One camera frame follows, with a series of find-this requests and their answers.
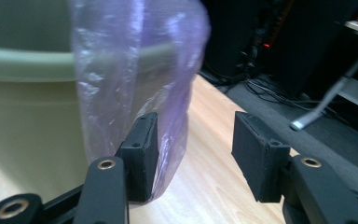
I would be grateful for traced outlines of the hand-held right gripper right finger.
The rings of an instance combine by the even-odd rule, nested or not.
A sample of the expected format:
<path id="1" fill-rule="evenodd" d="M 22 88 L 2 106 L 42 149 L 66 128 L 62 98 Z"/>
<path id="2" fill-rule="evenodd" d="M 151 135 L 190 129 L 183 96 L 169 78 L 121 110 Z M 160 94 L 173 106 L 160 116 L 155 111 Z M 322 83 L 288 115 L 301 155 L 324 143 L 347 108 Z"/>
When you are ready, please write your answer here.
<path id="1" fill-rule="evenodd" d="M 358 224 L 358 192 L 327 161 L 290 150 L 263 120 L 235 113 L 231 154 L 256 201 L 282 203 L 286 224 Z"/>

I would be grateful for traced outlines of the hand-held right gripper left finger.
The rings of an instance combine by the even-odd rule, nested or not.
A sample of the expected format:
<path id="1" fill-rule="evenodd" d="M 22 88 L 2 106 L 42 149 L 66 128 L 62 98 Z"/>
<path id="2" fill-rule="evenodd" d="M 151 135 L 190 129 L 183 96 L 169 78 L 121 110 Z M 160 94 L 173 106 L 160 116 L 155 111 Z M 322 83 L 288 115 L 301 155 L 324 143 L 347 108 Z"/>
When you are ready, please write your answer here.
<path id="1" fill-rule="evenodd" d="M 158 165 L 158 114 L 139 117 L 113 157 L 88 169 L 74 224 L 130 224 L 129 204 L 152 197 Z"/>

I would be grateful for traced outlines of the purple plastic bag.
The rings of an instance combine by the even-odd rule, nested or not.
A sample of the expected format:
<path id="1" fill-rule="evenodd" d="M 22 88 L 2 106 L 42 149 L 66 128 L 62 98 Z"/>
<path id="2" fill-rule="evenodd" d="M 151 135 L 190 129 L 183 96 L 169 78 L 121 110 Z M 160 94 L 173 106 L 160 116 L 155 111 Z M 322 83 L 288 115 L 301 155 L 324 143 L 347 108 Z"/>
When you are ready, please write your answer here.
<path id="1" fill-rule="evenodd" d="M 113 156 L 142 115 L 158 116 L 160 197 L 186 153 L 192 81 L 210 35 L 200 0 L 70 0 L 71 44 L 89 161 Z"/>

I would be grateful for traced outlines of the green plastic bucket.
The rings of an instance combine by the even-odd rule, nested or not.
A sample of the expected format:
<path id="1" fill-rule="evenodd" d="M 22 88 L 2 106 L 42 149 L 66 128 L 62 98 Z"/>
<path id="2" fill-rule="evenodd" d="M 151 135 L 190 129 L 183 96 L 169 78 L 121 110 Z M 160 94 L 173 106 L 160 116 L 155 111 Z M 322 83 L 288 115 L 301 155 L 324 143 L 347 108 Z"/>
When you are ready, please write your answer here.
<path id="1" fill-rule="evenodd" d="M 78 186 L 84 145 L 70 0 L 0 0 L 0 167 L 51 199 Z"/>

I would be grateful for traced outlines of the black equipment stand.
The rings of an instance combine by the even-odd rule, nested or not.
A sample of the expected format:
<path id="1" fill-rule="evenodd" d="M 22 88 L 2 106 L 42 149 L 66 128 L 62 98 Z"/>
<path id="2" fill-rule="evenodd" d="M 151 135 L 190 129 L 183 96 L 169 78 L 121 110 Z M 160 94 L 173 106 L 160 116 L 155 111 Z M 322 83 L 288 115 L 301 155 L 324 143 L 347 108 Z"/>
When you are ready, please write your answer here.
<path id="1" fill-rule="evenodd" d="M 223 85 L 244 79 L 272 47 L 295 0 L 201 0 L 211 35 L 200 74 Z"/>

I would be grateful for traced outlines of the white metal desk frame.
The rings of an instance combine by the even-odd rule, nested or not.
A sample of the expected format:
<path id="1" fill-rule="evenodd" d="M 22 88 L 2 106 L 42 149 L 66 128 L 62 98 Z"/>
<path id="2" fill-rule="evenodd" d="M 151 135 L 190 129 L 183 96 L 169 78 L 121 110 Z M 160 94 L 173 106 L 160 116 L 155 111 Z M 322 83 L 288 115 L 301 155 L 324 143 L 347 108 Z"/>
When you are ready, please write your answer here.
<path id="1" fill-rule="evenodd" d="M 358 35 L 358 21 L 347 21 L 345 26 Z M 303 130 L 312 122 L 320 118 L 328 105 L 338 95 L 351 103 L 358 105 L 358 80 L 353 76 L 358 71 L 358 59 L 348 71 L 326 92 L 322 101 L 311 111 L 293 120 L 289 127 L 294 131 Z"/>

